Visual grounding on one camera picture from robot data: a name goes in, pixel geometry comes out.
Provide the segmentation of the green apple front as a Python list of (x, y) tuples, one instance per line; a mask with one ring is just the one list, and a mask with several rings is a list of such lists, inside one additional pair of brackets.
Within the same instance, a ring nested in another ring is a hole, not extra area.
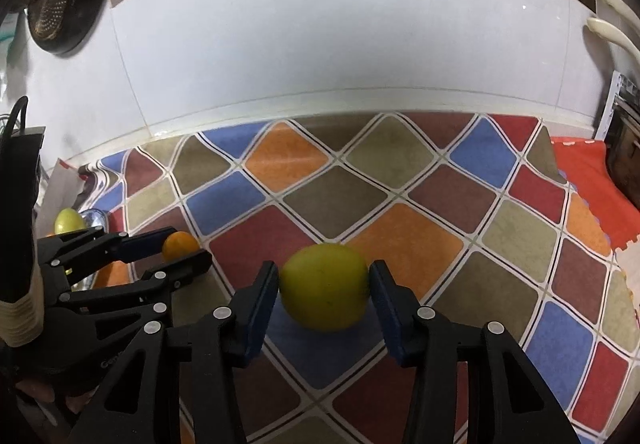
[(53, 233), (62, 235), (70, 232), (85, 230), (85, 219), (73, 208), (64, 208), (56, 216), (53, 224)]

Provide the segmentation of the yellow-green apple back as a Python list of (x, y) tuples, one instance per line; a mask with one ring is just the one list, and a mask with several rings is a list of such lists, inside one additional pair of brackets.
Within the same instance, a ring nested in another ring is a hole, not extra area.
[(369, 304), (366, 261), (344, 245), (300, 249), (280, 269), (279, 285), (286, 313), (316, 333), (339, 333), (357, 325)]

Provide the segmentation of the small orange behind apple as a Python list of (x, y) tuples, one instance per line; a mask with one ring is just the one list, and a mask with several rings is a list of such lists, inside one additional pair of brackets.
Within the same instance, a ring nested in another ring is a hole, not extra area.
[(169, 263), (197, 253), (200, 249), (200, 243), (192, 234), (179, 231), (169, 235), (163, 242), (162, 258)]

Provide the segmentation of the colourful diamond pattern mat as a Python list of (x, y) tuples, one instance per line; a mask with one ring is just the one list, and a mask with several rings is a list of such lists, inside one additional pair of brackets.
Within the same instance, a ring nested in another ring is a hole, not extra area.
[(174, 296), (178, 325), (225, 305), (266, 260), (337, 243), (384, 260), (457, 323), (498, 321), (578, 438), (601, 443), (639, 392), (639, 324), (572, 145), (535, 117), (381, 113), (246, 123), (88, 165), (82, 208), (113, 231), (174, 227), (213, 268)]

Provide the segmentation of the green tissue paper pack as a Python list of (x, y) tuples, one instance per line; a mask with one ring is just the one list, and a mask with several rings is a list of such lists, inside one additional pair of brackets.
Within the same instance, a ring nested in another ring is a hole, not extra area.
[(6, 86), (8, 86), (8, 57), (9, 50), (12, 46), (12, 42), (15, 38), (18, 22), (17, 13), (9, 13), (2, 21), (0, 26), (0, 84), (1, 95), (6, 93)]

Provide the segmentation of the red foam mat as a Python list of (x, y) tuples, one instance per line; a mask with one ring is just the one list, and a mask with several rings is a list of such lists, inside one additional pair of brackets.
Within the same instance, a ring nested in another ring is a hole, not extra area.
[(588, 201), (611, 240), (618, 263), (627, 271), (639, 266), (639, 210), (617, 189), (605, 165), (603, 141), (552, 137), (558, 167)]

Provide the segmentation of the steel pot rack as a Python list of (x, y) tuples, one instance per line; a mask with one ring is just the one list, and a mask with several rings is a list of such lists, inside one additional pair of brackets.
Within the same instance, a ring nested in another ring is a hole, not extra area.
[(639, 87), (614, 71), (594, 138), (605, 144), (608, 175), (634, 205), (640, 205)]

